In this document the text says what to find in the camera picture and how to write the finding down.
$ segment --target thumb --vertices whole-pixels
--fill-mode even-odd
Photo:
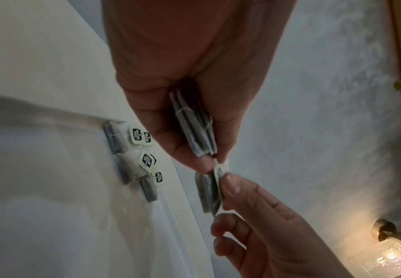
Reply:
[[[222,196],[267,246],[280,247],[290,240],[289,224],[248,183],[249,180],[228,173],[220,180]]]

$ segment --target gray textured wall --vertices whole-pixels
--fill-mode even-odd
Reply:
[[[103,37],[98,0],[69,0]],[[229,156],[230,169],[302,214],[335,253],[373,244],[380,217],[401,226],[401,95],[386,1],[301,0]],[[193,173],[176,169],[216,277],[237,277],[214,255]]]

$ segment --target light fixture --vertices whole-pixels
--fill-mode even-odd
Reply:
[[[367,277],[395,278],[401,276],[401,232],[384,219],[376,221],[371,230],[379,241],[366,251],[350,258],[350,262],[366,271]]]

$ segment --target hand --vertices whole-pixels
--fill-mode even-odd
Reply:
[[[237,140],[249,103],[268,71],[295,0],[104,0],[117,81],[144,127],[179,162],[207,173],[173,129],[168,92],[194,82],[213,118],[217,159]]]
[[[258,184],[226,174],[221,192],[224,209],[234,209],[243,219],[232,213],[216,216],[214,250],[242,278],[353,278],[301,216]]]

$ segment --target glass lampshade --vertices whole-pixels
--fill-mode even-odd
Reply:
[[[370,249],[350,258],[373,278],[395,278],[401,276],[401,241],[388,238]]]

